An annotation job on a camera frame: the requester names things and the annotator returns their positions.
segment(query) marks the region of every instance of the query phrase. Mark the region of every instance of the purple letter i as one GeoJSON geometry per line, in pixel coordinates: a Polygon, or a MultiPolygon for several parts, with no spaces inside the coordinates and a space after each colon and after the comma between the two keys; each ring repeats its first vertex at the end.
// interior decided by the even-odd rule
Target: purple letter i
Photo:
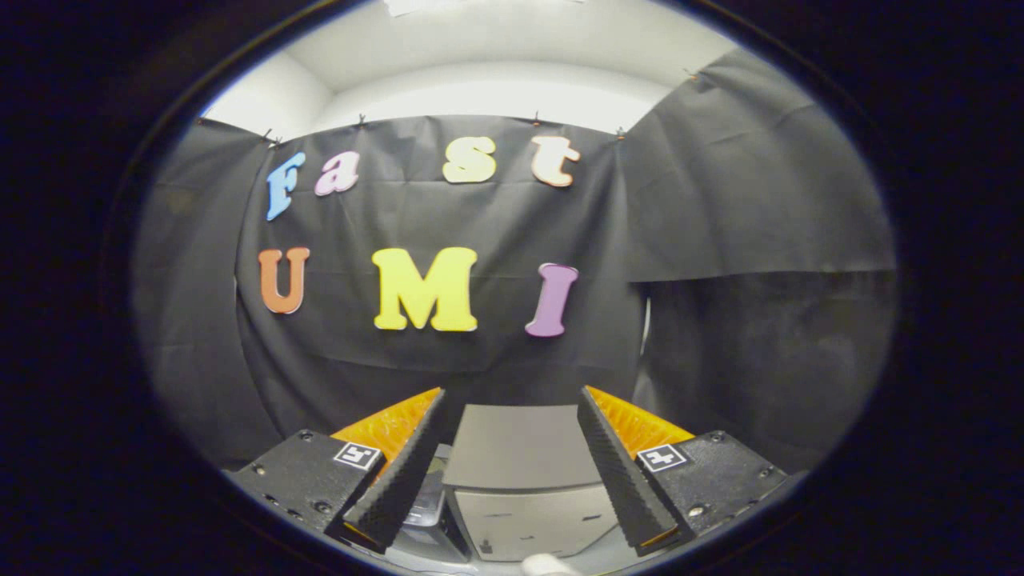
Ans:
{"type": "Polygon", "coordinates": [[[572,283],[580,278],[580,271],[571,266],[549,263],[541,264],[538,272],[541,273],[544,284],[541,286],[541,298],[537,302],[537,314],[526,325],[526,333],[542,338],[560,336],[565,332],[565,327],[562,326],[565,300],[568,299],[572,283]]]}

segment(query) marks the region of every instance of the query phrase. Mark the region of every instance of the black textured gripper pad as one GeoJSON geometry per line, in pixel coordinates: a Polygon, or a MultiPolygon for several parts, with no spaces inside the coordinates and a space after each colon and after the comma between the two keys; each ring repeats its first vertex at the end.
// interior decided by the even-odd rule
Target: black textured gripper pad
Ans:
{"type": "Polygon", "coordinates": [[[790,478],[721,430],[642,450],[637,464],[677,522],[698,536],[751,510],[790,478]]]}
{"type": "Polygon", "coordinates": [[[332,530],[341,532],[330,536],[343,537],[379,553],[394,542],[434,457],[440,428],[453,415],[450,404],[444,390],[440,390],[391,465],[345,510],[344,523],[332,526],[332,530]]]}
{"type": "Polygon", "coordinates": [[[586,388],[581,390],[581,397],[577,419],[629,545],[643,556],[669,544],[693,539],[695,536],[689,527],[676,522],[647,484],[594,398],[586,388]],[[675,534],[643,545],[674,528],[677,529],[675,534]]]}
{"type": "Polygon", "coordinates": [[[299,430],[229,476],[287,521],[326,533],[384,461],[380,450],[299,430]]]}

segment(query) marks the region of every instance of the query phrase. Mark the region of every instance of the yellow letter m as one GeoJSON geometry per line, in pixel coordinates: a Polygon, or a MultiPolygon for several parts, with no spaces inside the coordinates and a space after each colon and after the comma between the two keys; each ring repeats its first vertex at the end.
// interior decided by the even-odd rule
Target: yellow letter m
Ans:
{"type": "Polygon", "coordinates": [[[437,252],[426,278],[420,276],[413,258],[401,248],[378,250],[372,259],[381,272],[381,313],[374,319],[378,328],[406,329],[408,322],[398,311],[400,301],[417,328],[426,326],[436,302],[437,312],[430,320],[435,330],[476,330],[476,319],[469,311],[469,269],[476,262],[476,252],[444,248],[437,252]]]}

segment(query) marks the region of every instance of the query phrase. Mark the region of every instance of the foam letter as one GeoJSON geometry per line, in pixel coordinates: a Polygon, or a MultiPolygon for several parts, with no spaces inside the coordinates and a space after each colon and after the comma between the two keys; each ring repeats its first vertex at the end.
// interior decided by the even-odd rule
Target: foam letter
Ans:
{"type": "Polygon", "coordinates": [[[423,328],[436,301],[437,312],[430,321],[435,330],[476,330],[476,319],[469,311],[469,269],[476,261],[476,252],[444,248],[437,252],[426,278],[420,277],[413,258],[401,248],[378,250],[372,260],[381,273],[381,313],[374,319],[375,326],[404,330],[408,322],[398,312],[400,301],[413,326],[423,328]]]}
{"type": "Polygon", "coordinates": [[[560,336],[565,332],[565,327],[562,326],[565,300],[569,297],[572,283],[580,278],[580,271],[562,264],[541,264],[538,272],[544,279],[544,285],[537,301],[537,314],[526,325],[526,333],[542,338],[560,336]]]}
{"type": "Polygon", "coordinates": [[[288,251],[288,262],[291,265],[290,287],[287,296],[278,292],[278,262],[281,261],[281,250],[263,250],[259,253],[259,289],[263,294],[263,303],[274,314],[292,314],[302,305],[302,294],[306,259],[309,248],[292,248],[288,251]]]}
{"type": "Polygon", "coordinates": [[[542,182],[565,188],[572,183],[572,176],[562,172],[562,164],[568,158],[580,161],[580,153],[569,148],[568,138],[562,136],[534,136],[531,140],[540,146],[534,155],[534,175],[542,182]]]}
{"type": "Polygon", "coordinates": [[[316,196],[327,196],[332,192],[345,192],[355,186],[359,175],[355,168],[359,165],[359,153],[343,152],[324,164],[324,175],[316,180],[313,192],[316,196]]]}
{"type": "Polygon", "coordinates": [[[488,156],[498,150],[495,140],[486,136],[465,136],[452,140],[444,151],[447,162],[441,166],[450,182],[482,182],[495,175],[498,164],[488,156]]]}
{"type": "Polygon", "coordinates": [[[276,218],[278,214],[284,212],[292,204],[288,193],[295,190],[295,183],[299,177],[298,168],[305,161],[305,153],[300,152],[289,158],[287,162],[266,177],[266,182],[270,187],[270,209],[266,211],[266,221],[276,218]]]}

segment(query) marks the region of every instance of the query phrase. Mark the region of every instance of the white wall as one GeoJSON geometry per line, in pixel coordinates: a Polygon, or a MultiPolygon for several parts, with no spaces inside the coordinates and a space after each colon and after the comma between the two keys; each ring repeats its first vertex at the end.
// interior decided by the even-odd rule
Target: white wall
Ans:
{"type": "Polygon", "coordinates": [[[677,86],[734,44],[652,0],[460,0],[392,17],[365,2],[286,48],[336,92],[463,63],[550,61],[677,86]]]}
{"type": "Polygon", "coordinates": [[[335,96],[312,131],[408,116],[481,114],[534,118],[614,133],[629,130],[670,87],[555,63],[477,63],[430,68],[335,96]]]}
{"type": "Polygon", "coordinates": [[[204,115],[211,120],[284,140],[309,133],[334,92],[286,52],[278,52],[239,79],[204,115]]]}

